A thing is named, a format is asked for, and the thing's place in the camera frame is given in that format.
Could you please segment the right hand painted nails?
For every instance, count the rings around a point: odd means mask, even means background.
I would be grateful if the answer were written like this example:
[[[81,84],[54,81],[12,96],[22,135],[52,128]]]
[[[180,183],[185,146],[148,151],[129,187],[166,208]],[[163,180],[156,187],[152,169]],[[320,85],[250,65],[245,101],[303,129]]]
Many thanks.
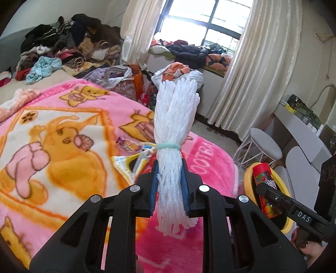
[[[292,234],[291,244],[305,256],[307,256],[307,266],[311,267],[312,264],[319,258],[326,246],[321,243],[313,241],[299,241],[298,239],[299,227],[296,228]]]

